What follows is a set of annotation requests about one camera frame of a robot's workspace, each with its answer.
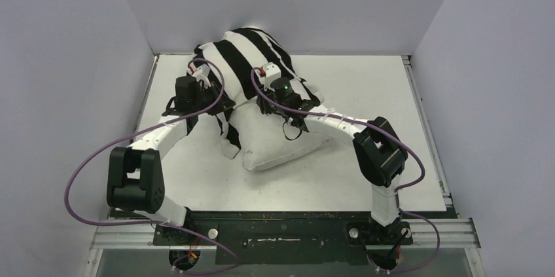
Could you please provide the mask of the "black white striped pillowcase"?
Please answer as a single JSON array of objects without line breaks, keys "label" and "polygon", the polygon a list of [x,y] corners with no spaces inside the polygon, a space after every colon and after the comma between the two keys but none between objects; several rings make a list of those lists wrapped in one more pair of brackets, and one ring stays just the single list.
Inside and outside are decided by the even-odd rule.
[{"label": "black white striped pillowcase", "polygon": [[323,95],[317,87],[298,76],[289,53],[261,28],[236,28],[225,32],[220,41],[198,45],[189,60],[199,58],[213,62],[219,68],[224,75],[224,96],[235,102],[233,109],[216,115],[221,129],[221,151],[229,159],[233,159],[242,148],[240,133],[230,123],[230,117],[239,106],[256,96],[250,78],[254,67],[269,62],[276,64],[283,77],[287,77],[295,86],[302,85],[302,88],[296,89],[295,92],[304,99],[323,103]]}]

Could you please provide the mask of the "white pillow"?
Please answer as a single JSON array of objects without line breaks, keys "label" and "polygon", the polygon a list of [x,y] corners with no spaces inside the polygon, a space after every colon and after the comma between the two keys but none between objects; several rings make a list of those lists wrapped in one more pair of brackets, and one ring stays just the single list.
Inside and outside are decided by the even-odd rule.
[{"label": "white pillow", "polygon": [[303,132],[284,125],[278,115],[263,115],[258,105],[247,102],[235,109],[230,125],[238,131],[242,166],[263,171],[307,155],[330,139],[323,134]]}]

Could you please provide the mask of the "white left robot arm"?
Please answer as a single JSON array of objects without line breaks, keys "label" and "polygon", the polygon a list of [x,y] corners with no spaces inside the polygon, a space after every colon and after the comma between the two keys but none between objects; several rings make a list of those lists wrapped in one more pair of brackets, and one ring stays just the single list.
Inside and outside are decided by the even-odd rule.
[{"label": "white left robot arm", "polygon": [[188,244],[196,234],[190,209],[165,192],[162,159],[175,144],[188,136],[202,113],[218,115],[234,102],[224,96],[221,85],[205,77],[187,75],[175,81],[175,95],[155,129],[127,147],[115,147],[109,156],[107,203],[112,208],[148,217],[170,226],[170,236]]}]

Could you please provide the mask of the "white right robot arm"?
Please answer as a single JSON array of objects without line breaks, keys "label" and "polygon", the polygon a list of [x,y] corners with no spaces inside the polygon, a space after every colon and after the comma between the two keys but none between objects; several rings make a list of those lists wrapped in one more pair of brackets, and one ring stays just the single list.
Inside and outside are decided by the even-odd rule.
[{"label": "white right robot arm", "polygon": [[399,219],[395,188],[408,158],[390,139],[397,135],[383,117],[357,119],[315,105],[297,94],[289,79],[280,77],[265,88],[263,80],[251,78],[259,95],[262,112],[274,113],[285,122],[307,133],[317,133],[353,147],[362,175],[372,185],[370,233],[375,241],[386,243],[396,235]]}]

